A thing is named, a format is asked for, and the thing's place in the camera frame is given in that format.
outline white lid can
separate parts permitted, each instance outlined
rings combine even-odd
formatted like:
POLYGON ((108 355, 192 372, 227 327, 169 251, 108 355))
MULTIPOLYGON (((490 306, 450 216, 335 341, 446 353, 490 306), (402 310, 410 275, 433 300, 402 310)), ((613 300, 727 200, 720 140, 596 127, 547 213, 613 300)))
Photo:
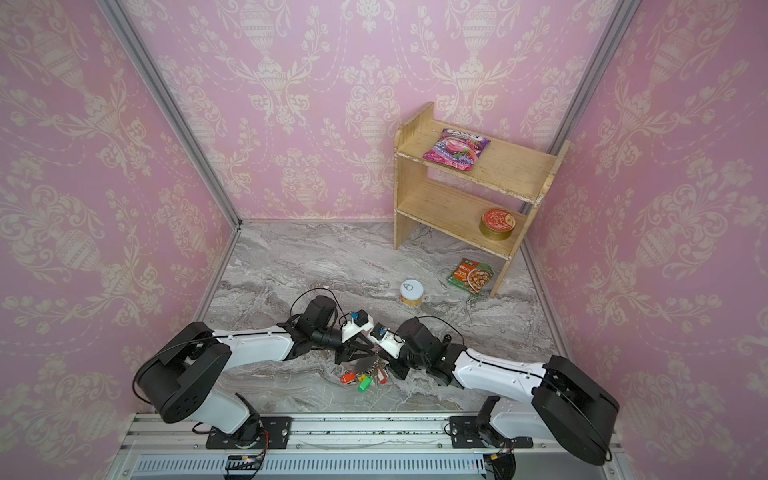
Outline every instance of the white lid can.
POLYGON ((424 297, 424 286, 418 280, 408 279, 400 286, 400 301, 408 308, 416 308, 424 297))

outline can lid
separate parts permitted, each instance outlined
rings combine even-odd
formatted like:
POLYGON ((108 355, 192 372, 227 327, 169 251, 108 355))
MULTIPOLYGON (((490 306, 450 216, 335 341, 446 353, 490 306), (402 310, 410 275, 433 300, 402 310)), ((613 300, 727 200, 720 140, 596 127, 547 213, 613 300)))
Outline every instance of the can lid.
POLYGON ((406 280, 400 286, 400 295, 406 300, 418 300, 424 295, 424 286, 418 280, 406 280))
POLYGON ((506 210, 494 208, 482 216, 485 225, 495 232, 508 232, 515 228, 515 218, 506 210))

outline green and orange food package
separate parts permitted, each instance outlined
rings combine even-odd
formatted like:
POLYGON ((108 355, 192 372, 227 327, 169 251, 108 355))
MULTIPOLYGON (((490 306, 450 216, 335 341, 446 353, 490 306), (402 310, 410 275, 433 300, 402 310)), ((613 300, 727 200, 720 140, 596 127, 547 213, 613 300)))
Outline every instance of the green and orange food package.
POLYGON ((493 269, 485 263, 478 263, 468 258, 462 258, 462 262, 456 270, 448 275, 448 283, 457 286, 472 295, 479 295, 482 287, 491 281, 493 269))

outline lower shelf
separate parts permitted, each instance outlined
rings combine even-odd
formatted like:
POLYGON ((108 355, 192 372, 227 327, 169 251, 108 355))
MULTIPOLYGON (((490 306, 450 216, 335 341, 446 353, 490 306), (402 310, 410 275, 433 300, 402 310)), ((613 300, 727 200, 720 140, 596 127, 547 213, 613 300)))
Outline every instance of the lower shelf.
POLYGON ((397 213, 508 260, 526 216, 511 212, 517 222, 512 235, 506 240, 490 240, 478 225, 482 214, 492 208, 504 207, 426 178, 401 199, 397 213))

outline pink wall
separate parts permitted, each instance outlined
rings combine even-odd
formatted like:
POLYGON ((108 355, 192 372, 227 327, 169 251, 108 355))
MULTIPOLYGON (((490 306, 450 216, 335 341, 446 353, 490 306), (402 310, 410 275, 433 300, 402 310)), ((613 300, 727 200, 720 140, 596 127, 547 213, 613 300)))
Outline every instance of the pink wall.
POLYGON ((392 137, 427 101, 546 150, 614 3, 124 0, 251 219, 391 217, 392 137))
POLYGON ((768 478, 766 12, 645 0, 530 233, 640 479, 768 478))
POLYGON ((3 478, 95 480, 230 228, 94 2, 0 3, 3 478))

